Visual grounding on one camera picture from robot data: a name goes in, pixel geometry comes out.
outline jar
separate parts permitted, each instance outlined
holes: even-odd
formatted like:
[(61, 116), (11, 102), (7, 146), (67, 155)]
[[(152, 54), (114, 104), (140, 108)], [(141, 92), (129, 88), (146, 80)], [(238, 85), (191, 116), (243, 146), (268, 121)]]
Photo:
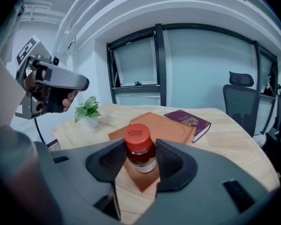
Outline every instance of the jar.
[(139, 173), (148, 173), (156, 165), (156, 146), (152, 143), (150, 130), (146, 125), (133, 124), (125, 131), (127, 157)]

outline green leaves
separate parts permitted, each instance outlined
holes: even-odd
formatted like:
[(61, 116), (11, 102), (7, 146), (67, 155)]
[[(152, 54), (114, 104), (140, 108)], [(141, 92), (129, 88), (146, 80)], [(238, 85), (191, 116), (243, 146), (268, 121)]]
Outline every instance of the green leaves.
[(91, 96), (86, 100), (85, 104), (79, 104), (81, 107), (76, 107), (75, 122), (80, 121), (85, 117), (99, 117), (101, 114), (97, 111), (99, 103), (96, 101), (96, 97)]

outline white pot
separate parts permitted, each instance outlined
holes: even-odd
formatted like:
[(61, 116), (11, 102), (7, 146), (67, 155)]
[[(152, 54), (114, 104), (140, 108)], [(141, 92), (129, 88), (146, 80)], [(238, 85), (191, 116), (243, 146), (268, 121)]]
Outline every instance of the white pot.
[(96, 128), (99, 125), (98, 117), (85, 117), (82, 121), (90, 129)]

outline jar label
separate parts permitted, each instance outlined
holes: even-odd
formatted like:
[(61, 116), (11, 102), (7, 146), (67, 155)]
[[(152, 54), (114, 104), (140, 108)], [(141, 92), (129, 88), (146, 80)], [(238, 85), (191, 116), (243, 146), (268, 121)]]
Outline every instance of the jar label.
[(155, 167), (155, 165), (156, 165), (156, 159), (154, 159), (153, 162), (150, 163), (150, 164), (147, 165), (147, 166), (142, 166), (142, 167), (140, 167), (140, 166), (135, 166), (135, 165), (133, 165), (133, 166), (134, 166), (134, 168), (136, 169), (136, 171), (138, 171), (139, 173), (148, 173), (148, 172), (150, 172), (150, 171), (153, 170), (153, 168)]

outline book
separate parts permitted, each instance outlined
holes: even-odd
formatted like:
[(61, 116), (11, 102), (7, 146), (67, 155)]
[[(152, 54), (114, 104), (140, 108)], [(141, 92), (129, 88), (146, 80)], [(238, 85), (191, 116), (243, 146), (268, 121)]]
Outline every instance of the book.
[(170, 112), (165, 114), (165, 116), (173, 121), (180, 122), (182, 124), (186, 124), (190, 127), (196, 128), (195, 136), (192, 141), (193, 143), (198, 141), (206, 132), (208, 132), (211, 127), (210, 122), (183, 110)]

